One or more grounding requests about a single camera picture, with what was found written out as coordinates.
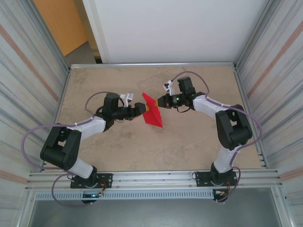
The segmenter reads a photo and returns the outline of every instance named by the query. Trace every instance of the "floor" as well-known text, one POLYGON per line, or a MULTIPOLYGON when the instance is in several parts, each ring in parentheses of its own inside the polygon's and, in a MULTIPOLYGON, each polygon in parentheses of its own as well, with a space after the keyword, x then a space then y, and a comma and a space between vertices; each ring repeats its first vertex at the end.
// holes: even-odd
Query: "floor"
POLYGON ((280 227, 281 222, 271 190, 264 188, 237 189, 225 204, 210 199, 110 200, 66 208, 36 201, 29 226, 280 227))
POLYGON ((72 64, 96 64, 93 51, 86 42, 65 56, 68 65, 72 64))
MULTIPOLYGON (((133 92, 132 103, 145 103, 142 92, 157 99, 165 94, 162 85, 185 70, 192 70, 206 80, 211 98, 225 104, 242 103, 231 67, 73 69, 58 122, 88 119, 84 104, 98 91, 133 92)), ((205 91, 198 78, 191 78, 196 91, 205 91)), ((103 95, 91 99, 88 108, 95 112, 103 105, 103 99, 103 95)), ((99 171, 209 169, 221 147, 215 120, 197 111, 181 114, 175 109, 161 108, 160 112, 163 128, 145 124, 142 116, 116 122, 108 131, 84 140, 79 156, 99 171)), ((241 150, 235 165, 260 168, 256 148, 241 150)))

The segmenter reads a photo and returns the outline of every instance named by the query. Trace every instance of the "white wall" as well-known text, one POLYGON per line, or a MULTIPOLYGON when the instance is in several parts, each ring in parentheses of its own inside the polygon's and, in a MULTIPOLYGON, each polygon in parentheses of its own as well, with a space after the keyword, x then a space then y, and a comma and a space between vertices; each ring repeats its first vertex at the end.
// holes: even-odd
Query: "white wall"
POLYGON ((83 0, 104 63, 235 61, 268 0, 83 0))

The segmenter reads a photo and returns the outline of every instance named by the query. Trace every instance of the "marble-pattern surface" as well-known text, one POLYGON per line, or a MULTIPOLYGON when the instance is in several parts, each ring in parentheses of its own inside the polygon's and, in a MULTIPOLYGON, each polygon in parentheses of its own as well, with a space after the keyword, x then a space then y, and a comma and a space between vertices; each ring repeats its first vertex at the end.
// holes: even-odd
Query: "marble-pattern surface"
MULTIPOLYGON (((134 102, 143 102, 142 92, 157 99, 165 94, 162 85, 176 74, 192 70, 208 83, 210 97, 226 104, 242 104, 231 67, 159 67, 73 69, 67 87, 60 123, 89 118, 84 110, 88 97, 98 91, 134 93, 134 102)), ((206 88, 191 76, 196 91, 206 88)), ((91 100, 89 109, 103 105, 104 95, 91 100)), ((160 109, 163 128, 147 125, 142 116, 115 123, 108 131, 96 134, 80 145, 79 156, 99 171, 160 171, 209 169, 217 157, 220 142, 215 120, 207 115, 175 109, 160 109)), ((240 168, 260 168, 256 148, 243 149, 235 161, 240 168)))

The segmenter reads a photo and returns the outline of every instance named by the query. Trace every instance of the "black mounting plate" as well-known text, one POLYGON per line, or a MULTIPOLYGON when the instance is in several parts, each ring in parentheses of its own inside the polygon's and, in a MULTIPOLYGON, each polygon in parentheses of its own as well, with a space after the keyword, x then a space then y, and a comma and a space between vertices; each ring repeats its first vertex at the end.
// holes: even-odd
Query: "black mounting plate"
POLYGON ((235 186, 237 182, 237 175, 235 172, 232 172, 232 174, 226 179, 226 181, 223 184, 216 185, 213 183, 210 172, 195 172, 195 179, 197 187, 210 187, 210 186, 218 186, 218 187, 227 187, 227 180, 229 180, 231 186, 235 186))
MULTIPOLYGON (((100 174, 97 174, 97 178, 98 179, 102 179, 102 180, 105 181, 106 188, 111 188, 112 187, 113 174, 103 174, 103 173, 100 173, 100 174)), ((71 188, 92 188, 92 189, 100 188, 100 189, 102 189, 103 187, 98 182, 93 187, 86 187, 84 185, 78 185, 75 182, 73 182, 73 180, 72 180, 71 181, 71 188)))

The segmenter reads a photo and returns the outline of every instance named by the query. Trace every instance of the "orange door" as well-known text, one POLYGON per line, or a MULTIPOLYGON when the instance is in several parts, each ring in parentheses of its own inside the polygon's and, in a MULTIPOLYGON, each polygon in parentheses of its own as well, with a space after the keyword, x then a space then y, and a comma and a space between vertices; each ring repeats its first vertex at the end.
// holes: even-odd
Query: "orange door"
POLYGON ((64 56, 88 40, 73 0, 34 2, 64 56))

